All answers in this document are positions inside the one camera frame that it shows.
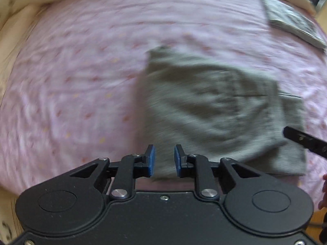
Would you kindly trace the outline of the person's right hand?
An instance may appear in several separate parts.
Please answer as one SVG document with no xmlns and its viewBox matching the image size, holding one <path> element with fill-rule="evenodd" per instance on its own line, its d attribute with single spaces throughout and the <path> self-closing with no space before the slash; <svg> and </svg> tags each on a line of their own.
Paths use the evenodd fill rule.
<svg viewBox="0 0 327 245">
<path fill-rule="evenodd" d="M 322 188 L 322 192 L 324 195 L 323 195 L 322 200 L 318 203 L 319 210 L 327 207 L 327 174 L 323 175 L 323 180 L 324 180 L 324 185 Z"/>
</svg>

